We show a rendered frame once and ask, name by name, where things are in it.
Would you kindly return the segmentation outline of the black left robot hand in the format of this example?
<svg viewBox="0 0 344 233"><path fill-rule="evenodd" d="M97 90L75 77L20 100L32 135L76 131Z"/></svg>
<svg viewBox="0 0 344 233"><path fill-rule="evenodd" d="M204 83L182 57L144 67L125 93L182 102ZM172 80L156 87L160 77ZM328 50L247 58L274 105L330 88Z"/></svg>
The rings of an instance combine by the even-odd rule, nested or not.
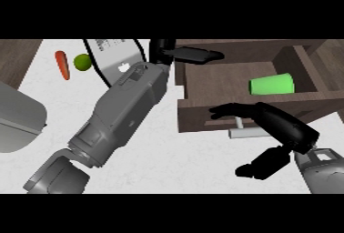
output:
<svg viewBox="0 0 344 233"><path fill-rule="evenodd" d="M212 61L222 60L225 55L219 51L196 47L176 46L175 39L153 39L150 42L150 62L170 65L173 61L204 65Z"/></svg>

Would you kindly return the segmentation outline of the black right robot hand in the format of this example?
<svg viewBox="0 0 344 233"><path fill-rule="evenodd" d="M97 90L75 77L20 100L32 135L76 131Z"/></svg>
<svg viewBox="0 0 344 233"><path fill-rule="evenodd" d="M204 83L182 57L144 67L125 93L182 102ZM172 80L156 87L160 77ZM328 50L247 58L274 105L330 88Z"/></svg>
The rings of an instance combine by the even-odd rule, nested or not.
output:
<svg viewBox="0 0 344 233"><path fill-rule="evenodd" d="M249 164L235 169L238 177L266 180L292 163L290 153L296 151L306 154L317 146L321 133L297 117L264 102L230 103L212 107L209 111L213 120L224 117L252 118L281 143L281 146L268 148Z"/></svg>

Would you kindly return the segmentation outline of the brown wooden drawer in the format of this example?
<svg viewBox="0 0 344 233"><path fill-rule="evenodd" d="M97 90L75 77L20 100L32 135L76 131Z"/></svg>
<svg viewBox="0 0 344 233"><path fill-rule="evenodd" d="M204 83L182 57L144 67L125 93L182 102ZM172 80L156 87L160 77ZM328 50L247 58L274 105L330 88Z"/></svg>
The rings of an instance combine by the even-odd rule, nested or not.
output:
<svg viewBox="0 0 344 233"><path fill-rule="evenodd" d="M327 91L309 58L311 46L296 42L237 42L199 45L216 50L225 59L199 66L176 64L176 84L185 86L187 99L209 100L249 96L249 80L290 73L296 92Z"/></svg>
<svg viewBox="0 0 344 233"><path fill-rule="evenodd" d="M230 130L237 128L233 116L212 119L209 109L231 102L256 104L265 102L311 123L344 108L344 91L306 92L271 96L219 96L178 100L179 132Z"/></svg>

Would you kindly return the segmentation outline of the green cup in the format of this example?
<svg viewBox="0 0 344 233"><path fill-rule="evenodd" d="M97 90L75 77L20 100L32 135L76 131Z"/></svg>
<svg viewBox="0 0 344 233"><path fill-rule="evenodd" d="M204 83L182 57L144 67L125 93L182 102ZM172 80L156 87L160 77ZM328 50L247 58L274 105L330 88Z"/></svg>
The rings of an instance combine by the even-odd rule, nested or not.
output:
<svg viewBox="0 0 344 233"><path fill-rule="evenodd" d="M255 78L249 81L252 95L281 95L295 92L293 75L290 73Z"/></svg>

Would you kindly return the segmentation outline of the brown wooden drawer front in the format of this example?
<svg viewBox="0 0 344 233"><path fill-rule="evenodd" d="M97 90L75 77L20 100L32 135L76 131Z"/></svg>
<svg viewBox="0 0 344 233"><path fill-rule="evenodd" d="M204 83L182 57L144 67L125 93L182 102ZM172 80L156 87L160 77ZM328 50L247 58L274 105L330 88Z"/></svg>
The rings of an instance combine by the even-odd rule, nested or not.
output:
<svg viewBox="0 0 344 233"><path fill-rule="evenodd" d="M344 91L306 92L271 96L219 96L178 100L179 132L230 130L237 128L233 116L212 119L209 109L231 102L256 104L265 102L311 123L344 108Z"/></svg>

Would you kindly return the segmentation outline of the white laptop with black edge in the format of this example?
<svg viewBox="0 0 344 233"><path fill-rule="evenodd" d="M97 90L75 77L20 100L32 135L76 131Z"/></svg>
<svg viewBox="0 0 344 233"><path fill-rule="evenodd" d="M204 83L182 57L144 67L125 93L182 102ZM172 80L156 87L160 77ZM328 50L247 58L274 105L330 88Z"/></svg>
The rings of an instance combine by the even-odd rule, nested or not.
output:
<svg viewBox="0 0 344 233"><path fill-rule="evenodd" d="M97 72L113 86L131 67L147 61L142 44L138 39L85 39L83 43Z"/></svg>

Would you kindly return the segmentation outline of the brown wooden cabinet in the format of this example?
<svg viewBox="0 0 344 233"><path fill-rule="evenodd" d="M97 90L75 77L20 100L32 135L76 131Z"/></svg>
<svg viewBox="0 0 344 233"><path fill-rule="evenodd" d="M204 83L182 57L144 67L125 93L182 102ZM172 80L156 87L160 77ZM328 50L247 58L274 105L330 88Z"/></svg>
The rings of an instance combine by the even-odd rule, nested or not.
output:
<svg viewBox="0 0 344 233"><path fill-rule="evenodd" d="M266 40L234 40L234 39L181 39L178 46L199 47L203 44L237 43L237 42L296 42L311 46L309 58L321 74L323 81L328 87L327 91L344 91L344 46L337 40L317 39L266 39Z"/></svg>

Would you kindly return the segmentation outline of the green lime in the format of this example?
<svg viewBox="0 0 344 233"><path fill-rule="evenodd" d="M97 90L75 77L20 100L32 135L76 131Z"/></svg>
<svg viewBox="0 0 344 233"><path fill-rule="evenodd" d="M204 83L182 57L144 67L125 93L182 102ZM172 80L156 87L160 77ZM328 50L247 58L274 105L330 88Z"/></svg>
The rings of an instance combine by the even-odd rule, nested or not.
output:
<svg viewBox="0 0 344 233"><path fill-rule="evenodd" d="M75 66L80 71L86 71L92 67L92 59L88 54L80 54L76 56Z"/></svg>

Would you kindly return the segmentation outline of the orange carrot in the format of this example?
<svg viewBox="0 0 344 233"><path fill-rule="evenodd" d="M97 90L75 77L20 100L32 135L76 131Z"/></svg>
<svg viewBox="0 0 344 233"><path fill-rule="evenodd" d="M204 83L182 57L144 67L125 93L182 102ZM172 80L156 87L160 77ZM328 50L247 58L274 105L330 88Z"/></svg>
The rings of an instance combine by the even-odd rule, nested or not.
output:
<svg viewBox="0 0 344 233"><path fill-rule="evenodd" d="M70 80L69 57L64 51L55 52L55 60L66 80Z"/></svg>

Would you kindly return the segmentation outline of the brown wooden panel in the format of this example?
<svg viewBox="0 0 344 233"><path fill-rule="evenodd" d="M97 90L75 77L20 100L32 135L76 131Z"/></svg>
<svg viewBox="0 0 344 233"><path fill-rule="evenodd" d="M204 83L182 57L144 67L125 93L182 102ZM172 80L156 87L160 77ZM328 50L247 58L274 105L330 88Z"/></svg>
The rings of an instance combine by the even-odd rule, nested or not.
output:
<svg viewBox="0 0 344 233"><path fill-rule="evenodd" d="M42 39L0 39L0 81L20 88Z"/></svg>

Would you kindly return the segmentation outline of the grey rounded appliance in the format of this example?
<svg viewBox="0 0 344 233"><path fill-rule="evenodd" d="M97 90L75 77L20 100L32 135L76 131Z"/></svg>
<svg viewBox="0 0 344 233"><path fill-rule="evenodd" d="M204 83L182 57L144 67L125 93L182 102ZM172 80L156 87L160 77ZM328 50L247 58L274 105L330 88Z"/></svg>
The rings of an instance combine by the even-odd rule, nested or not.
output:
<svg viewBox="0 0 344 233"><path fill-rule="evenodd" d="M0 153L23 149L46 127L44 104L0 81Z"/></svg>

